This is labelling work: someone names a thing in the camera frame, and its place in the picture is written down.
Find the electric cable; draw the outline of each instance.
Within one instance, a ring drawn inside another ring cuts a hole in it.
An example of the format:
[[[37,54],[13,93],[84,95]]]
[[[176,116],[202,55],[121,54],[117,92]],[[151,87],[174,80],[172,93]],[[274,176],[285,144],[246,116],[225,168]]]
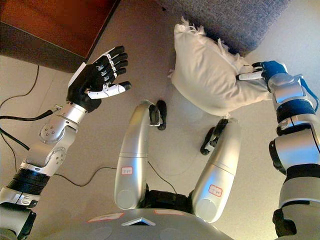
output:
[[[48,116],[50,116],[51,114],[53,114],[54,112],[52,110],[48,110],[44,113],[42,113],[39,116],[36,117],[32,117],[32,118],[26,118],[26,117],[18,117],[18,116],[0,116],[0,120],[1,119],[9,119],[9,120],[16,120],[16,121],[25,121],[25,122],[30,122],[30,121],[36,121],[36,120],[40,120],[43,118],[46,118]],[[0,133],[6,135],[8,138],[12,139],[13,141],[15,141],[16,143],[20,144],[22,147],[24,147],[25,149],[29,150],[30,147],[28,147],[26,144],[24,144],[23,142],[21,142],[20,140],[16,139],[14,136],[10,135],[9,133],[7,133],[5,130],[3,130],[0,127]]]
[[[314,100],[316,101],[316,106],[314,108],[314,111],[317,112],[318,108],[319,108],[319,98],[317,97],[317,95],[314,94],[314,92],[308,87],[306,81],[300,77],[300,81],[301,81],[301,85],[306,89],[306,91],[314,98]]]
[[[175,194],[177,194],[177,191],[176,191],[176,189],[174,188],[174,186],[173,186],[170,182],[168,182],[167,180],[165,180],[163,177],[161,177],[161,176],[159,175],[159,173],[155,170],[155,168],[151,165],[151,163],[150,163],[149,161],[148,161],[148,164],[150,165],[150,167],[152,168],[152,170],[155,172],[155,174],[157,174],[159,178],[161,178],[163,181],[165,181],[167,184],[169,184],[169,185],[172,187],[172,189],[173,189],[173,191],[175,192]],[[93,180],[93,178],[94,178],[94,176],[96,175],[96,173],[99,172],[101,169],[112,169],[112,170],[116,170],[117,168],[116,168],[116,167],[110,167],[110,166],[99,167],[99,168],[93,173],[93,175],[90,177],[90,179],[89,179],[85,184],[77,184],[77,183],[75,183],[74,181],[70,180],[69,178],[67,178],[67,177],[65,177],[65,176],[63,176],[63,175],[61,175],[61,174],[58,174],[58,173],[55,173],[54,176],[60,176],[60,177],[64,178],[65,180],[67,180],[68,182],[70,182],[71,184],[73,184],[73,185],[75,185],[75,186],[77,186],[77,187],[85,187],[85,186],[87,186],[87,185]]]
[[[155,172],[155,174],[157,174],[159,178],[161,178],[163,181],[165,181],[167,184],[169,184],[169,185],[172,187],[172,189],[173,189],[173,191],[175,192],[175,194],[177,194],[177,191],[176,191],[176,189],[174,188],[174,186],[173,186],[170,182],[168,182],[167,180],[165,180],[162,176],[160,176],[159,173],[157,173],[157,171],[155,170],[155,168],[151,165],[151,163],[150,163],[149,161],[148,161],[148,164],[150,165],[150,167],[152,168],[152,170]]]
[[[69,178],[61,175],[61,174],[58,174],[58,173],[55,173],[54,176],[60,176],[60,177],[63,177],[65,180],[69,181],[70,183],[72,183],[73,185],[75,186],[78,186],[78,187],[84,187],[84,186],[87,186],[91,181],[92,179],[94,178],[94,176],[96,175],[97,172],[99,172],[99,170],[101,169],[113,169],[113,170],[116,170],[117,168],[116,167],[110,167],[110,166],[103,166],[103,167],[99,167],[94,173],[93,175],[90,177],[90,179],[85,183],[85,184],[76,184],[75,182],[71,181]]]
[[[31,93],[31,91],[35,88],[35,86],[36,86],[36,84],[37,84],[37,81],[38,81],[39,68],[40,68],[40,66],[38,65],[38,66],[37,66],[37,69],[36,69],[35,81],[34,81],[32,87],[30,88],[30,90],[29,90],[27,93],[22,94],[22,95],[15,95],[15,96],[8,97],[7,99],[5,99],[5,100],[0,104],[0,110],[1,110],[1,107],[2,107],[7,101],[9,101],[10,99],[14,99],[14,98],[18,98],[18,97],[24,97],[24,96],[27,96],[29,93]],[[17,172],[17,157],[16,157],[16,153],[15,153],[15,151],[13,150],[13,148],[11,147],[11,145],[8,143],[8,141],[5,139],[5,137],[4,137],[4,135],[3,135],[2,132],[0,132],[0,135],[1,135],[2,139],[4,140],[4,142],[8,145],[8,147],[11,149],[11,151],[12,151],[12,153],[13,153],[15,172]]]

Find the dark wooden furniture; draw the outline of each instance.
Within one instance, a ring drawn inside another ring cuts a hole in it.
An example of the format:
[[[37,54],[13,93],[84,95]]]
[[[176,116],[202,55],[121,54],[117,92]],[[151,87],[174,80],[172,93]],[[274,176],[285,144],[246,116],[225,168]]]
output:
[[[2,0],[1,54],[74,72],[120,0]]]

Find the label on robot leg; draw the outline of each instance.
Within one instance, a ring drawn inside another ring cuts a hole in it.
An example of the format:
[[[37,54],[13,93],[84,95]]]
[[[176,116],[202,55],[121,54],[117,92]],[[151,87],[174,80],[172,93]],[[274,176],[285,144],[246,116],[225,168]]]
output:
[[[121,218],[123,215],[125,215],[124,212],[112,213],[112,214],[97,216],[97,217],[92,218],[92,219],[90,219],[89,221],[87,221],[87,223],[94,223],[94,222],[100,222],[100,221],[116,220],[116,219]]]
[[[132,175],[133,168],[132,166],[123,166],[121,168],[121,175]]]
[[[211,193],[217,197],[221,197],[222,192],[223,192],[222,188],[220,188],[218,186],[210,185],[210,187],[209,187],[209,193]]]
[[[157,215],[179,215],[179,216],[185,215],[182,211],[170,210],[170,209],[155,209],[154,213]]]

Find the humanoid robot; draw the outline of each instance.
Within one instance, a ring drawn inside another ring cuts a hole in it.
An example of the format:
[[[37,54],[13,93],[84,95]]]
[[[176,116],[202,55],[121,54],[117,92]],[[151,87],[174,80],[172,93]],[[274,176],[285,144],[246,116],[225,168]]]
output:
[[[122,46],[104,53],[93,64],[83,63],[68,85],[67,103],[39,133],[8,186],[0,191],[0,236],[26,239],[36,214],[31,210],[50,177],[58,170],[74,142],[79,124],[97,109],[101,98],[125,92],[129,82],[113,84],[126,72],[127,54]],[[273,222],[278,239],[320,239],[320,123],[302,75],[291,76],[275,61],[254,65],[273,95],[278,137],[269,145],[274,167],[286,175],[279,209]],[[122,209],[79,226],[56,232],[46,239],[215,239],[231,240],[212,226],[229,197],[236,174],[241,131],[235,119],[222,119],[208,132],[200,149],[211,153],[189,196],[149,190],[148,129],[166,128],[166,104],[143,101],[134,111],[125,134],[116,170],[114,200]]]

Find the gray sofa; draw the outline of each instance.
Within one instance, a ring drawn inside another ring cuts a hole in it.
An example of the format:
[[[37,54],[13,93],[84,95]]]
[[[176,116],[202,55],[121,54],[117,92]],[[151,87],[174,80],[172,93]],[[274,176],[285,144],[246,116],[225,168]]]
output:
[[[259,46],[269,27],[291,0],[156,0],[166,10],[184,16],[207,36],[221,38],[231,53],[245,56]]]

